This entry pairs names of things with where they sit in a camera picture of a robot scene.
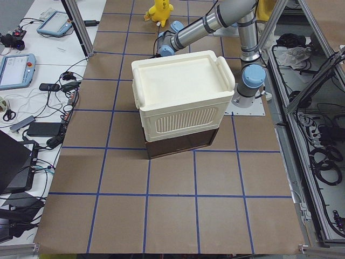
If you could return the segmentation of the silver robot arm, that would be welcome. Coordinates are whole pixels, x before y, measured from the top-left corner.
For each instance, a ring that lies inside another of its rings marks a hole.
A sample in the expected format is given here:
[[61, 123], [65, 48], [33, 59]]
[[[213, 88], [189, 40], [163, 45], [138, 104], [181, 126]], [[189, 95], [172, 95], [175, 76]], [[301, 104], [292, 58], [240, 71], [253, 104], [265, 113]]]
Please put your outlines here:
[[265, 94], [266, 71], [257, 30], [258, 5], [259, 2], [254, 0], [223, 1], [186, 27], [161, 33], [157, 40], [157, 55], [172, 56], [208, 35], [239, 37], [241, 80], [232, 103], [239, 108], [249, 108]]

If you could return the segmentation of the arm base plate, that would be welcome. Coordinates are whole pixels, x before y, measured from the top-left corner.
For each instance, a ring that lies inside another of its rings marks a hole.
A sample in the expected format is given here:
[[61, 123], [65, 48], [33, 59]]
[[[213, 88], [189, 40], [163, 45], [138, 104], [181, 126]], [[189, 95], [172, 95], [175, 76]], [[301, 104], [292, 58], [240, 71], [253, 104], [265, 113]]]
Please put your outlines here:
[[224, 115], [265, 116], [262, 97], [257, 99], [255, 97], [246, 98], [235, 92]]

